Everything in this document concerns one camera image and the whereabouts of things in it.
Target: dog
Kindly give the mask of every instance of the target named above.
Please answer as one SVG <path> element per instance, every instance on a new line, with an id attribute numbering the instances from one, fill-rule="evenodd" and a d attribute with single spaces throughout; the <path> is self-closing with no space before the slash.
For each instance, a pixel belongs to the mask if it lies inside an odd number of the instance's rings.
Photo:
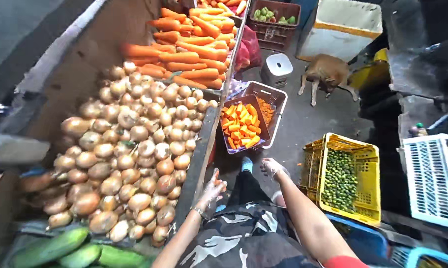
<path id="1" fill-rule="evenodd" d="M 305 82 L 308 80 L 311 81 L 311 106 L 316 105 L 315 98 L 318 87 L 327 93 L 327 98 L 336 87 L 339 87 L 349 91 L 353 100 L 358 101 L 358 95 L 352 87 L 348 86 L 349 74 L 350 69 L 348 65 L 340 58 L 318 54 L 301 76 L 301 88 L 298 94 L 301 95 L 303 93 Z"/>

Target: vegetable stall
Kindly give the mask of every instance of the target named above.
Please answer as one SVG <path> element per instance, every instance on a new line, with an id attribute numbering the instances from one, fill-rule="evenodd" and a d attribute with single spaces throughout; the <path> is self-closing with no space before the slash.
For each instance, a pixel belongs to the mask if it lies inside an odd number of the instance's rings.
<path id="1" fill-rule="evenodd" d="M 23 236 L 83 227 L 93 244 L 155 255 L 151 245 L 184 222 L 204 183 L 249 5 L 240 5 L 243 19 L 219 6 L 149 5 L 96 0 L 18 85 L 39 97 L 20 103 L 4 132 L 51 148 L 45 173 L 3 174 L 0 210 L 16 208 L 0 213 L 0 245 L 12 245 L 5 263 L 28 244 Z"/>

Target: blue crate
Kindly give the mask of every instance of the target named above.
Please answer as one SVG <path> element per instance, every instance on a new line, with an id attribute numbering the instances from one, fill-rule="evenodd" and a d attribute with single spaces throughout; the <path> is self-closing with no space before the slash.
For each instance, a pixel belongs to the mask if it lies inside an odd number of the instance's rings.
<path id="1" fill-rule="evenodd" d="M 381 233 L 374 229 L 331 214 L 326 214 L 326 216 L 330 221 L 343 223 L 351 227 L 351 232 L 346 235 L 346 241 L 349 245 L 351 245 L 353 241 L 355 243 L 363 244 L 367 246 L 368 249 L 372 250 L 375 255 L 387 259 L 388 242 Z"/>

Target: cucumber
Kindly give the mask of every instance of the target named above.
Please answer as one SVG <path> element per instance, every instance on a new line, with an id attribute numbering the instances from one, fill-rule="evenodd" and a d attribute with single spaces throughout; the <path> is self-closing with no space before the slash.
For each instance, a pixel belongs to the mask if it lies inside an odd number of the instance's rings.
<path id="1" fill-rule="evenodd" d="M 98 259 L 101 251 L 99 245 L 88 244 L 60 258 L 58 262 L 66 268 L 85 268 Z"/>
<path id="2" fill-rule="evenodd" d="M 109 268 L 142 268 L 142 264 L 147 259 L 147 257 L 138 253 L 103 245 L 102 255 L 98 259 L 98 263 Z"/>
<path id="3" fill-rule="evenodd" d="M 58 259 L 78 248 L 87 238 L 88 228 L 76 228 L 39 245 L 27 247 L 12 258 L 14 268 L 31 268 Z"/>

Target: yellow container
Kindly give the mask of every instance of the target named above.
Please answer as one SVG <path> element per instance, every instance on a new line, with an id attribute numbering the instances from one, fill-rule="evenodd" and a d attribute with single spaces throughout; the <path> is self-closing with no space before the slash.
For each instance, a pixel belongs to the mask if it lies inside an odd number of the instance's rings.
<path id="1" fill-rule="evenodd" d="M 354 166 L 358 178 L 357 197 L 354 201 L 356 213 L 352 214 L 320 200 L 325 189 L 325 171 L 328 149 L 343 150 L 354 155 Z M 300 190 L 322 210 L 332 212 L 371 226 L 381 223 L 381 191 L 379 187 L 379 149 L 372 144 L 352 140 L 334 133 L 305 146 L 305 162 L 302 170 Z"/>

